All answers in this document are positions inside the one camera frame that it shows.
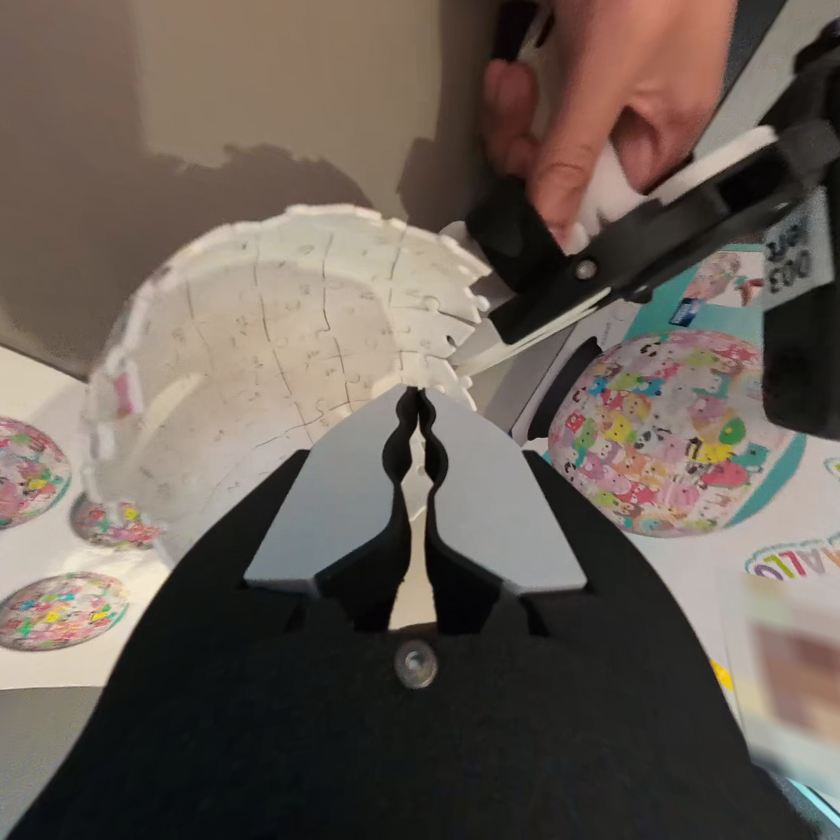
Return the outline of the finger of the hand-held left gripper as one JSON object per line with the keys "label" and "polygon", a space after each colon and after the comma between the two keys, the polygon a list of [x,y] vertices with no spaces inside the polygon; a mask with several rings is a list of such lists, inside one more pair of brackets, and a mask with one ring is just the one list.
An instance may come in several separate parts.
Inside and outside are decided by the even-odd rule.
{"label": "finger of the hand-held left gripper", "polygon": [[527,328],[524,336],[517,339],[504,339],[499,328],[490,318],[483,318],[467,341],[461,344],[451,355],[451,364],[457,373],[481,373],[506,361],[533,345],[540,343],[556,333],[573,328],[579,321],[588,318],[599,308],[606,305],[612,294],[607,288],[591,295],[584,302],[570,311],[556,316],[543,325]]}

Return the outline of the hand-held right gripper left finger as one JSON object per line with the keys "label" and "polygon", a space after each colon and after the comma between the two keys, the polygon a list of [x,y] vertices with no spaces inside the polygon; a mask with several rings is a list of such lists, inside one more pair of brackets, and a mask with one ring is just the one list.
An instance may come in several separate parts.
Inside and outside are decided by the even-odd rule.
{"label": "hand-held right gripper left finger", "polygon": [[411,562],[402,483],[413,458],[417,388],[396,385],[310,450],[245,572],[252,588],[336,602],[384,631]]}

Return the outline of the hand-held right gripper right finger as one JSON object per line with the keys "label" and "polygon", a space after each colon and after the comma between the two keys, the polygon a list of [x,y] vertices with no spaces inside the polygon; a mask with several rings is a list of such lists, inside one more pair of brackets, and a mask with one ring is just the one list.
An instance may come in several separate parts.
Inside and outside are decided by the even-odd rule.
{"label": "hand-held right gripper right finger", "polygon": [[446,394],[420,393],[428,496],[424,549],[437,630],[478,634],[508,600],[587,585],[520,447]]}

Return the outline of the colourful puzzle ball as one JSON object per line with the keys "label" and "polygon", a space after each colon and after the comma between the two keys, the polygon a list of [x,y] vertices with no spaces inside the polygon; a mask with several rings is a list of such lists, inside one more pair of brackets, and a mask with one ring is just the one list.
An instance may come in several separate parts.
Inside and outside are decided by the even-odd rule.
{"label": "colourful puzzle ball", "polygon": [[88,378],[89,497],[176,564],[289,456],[394,385],[474,410],[450,363],[490,304],[456,238],[350,204],[216,227],[128,300]]}

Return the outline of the white puzzle box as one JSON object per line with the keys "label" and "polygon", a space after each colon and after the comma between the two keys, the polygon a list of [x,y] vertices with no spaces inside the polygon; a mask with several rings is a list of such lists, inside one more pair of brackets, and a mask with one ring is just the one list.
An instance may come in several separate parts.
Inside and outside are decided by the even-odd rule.
{"label": "white puzzle box", "polygon": [[513,436],[624,532],[699,639],[747,761],[838,805],[838,443],[764,407],[763,306],[812,250],[725,245],[580,325]]}

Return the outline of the puzzle instruction leaflet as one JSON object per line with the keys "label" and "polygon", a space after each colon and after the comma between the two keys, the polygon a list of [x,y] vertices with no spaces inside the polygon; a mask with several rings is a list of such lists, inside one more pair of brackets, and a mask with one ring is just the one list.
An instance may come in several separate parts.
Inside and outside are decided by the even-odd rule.
{"label": "puzzle instruction leaflet", "polygon": [[51,576],[91,571],[119,579],[129,607],[112,629],[90,642],[45,653],[2,649],[3,690],[104,686],[144,610],[170,573],[154,550],[94,547],[73,532],[70,512],[81,493],[79,467],[88,450],[81,423],[86,386],[20,353],[1,351],[1,414],[35,426],[52,438],[72,468],[63,498],[29,523],[1,536],[1,595]]}

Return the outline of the person's left hand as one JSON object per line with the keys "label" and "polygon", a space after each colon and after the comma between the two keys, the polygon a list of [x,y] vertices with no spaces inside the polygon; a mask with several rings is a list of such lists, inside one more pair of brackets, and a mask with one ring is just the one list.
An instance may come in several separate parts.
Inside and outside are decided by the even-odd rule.
{"label": "person's left hand", "polygon": [[492,60],[481,132],[490,165],[525,181],[531,205],[566,253],[596,162],[612,142],[644,193],[684,164],[721,94],[738,3],[553,2],[563,81],[541,140],[530,130],[538,82]]}

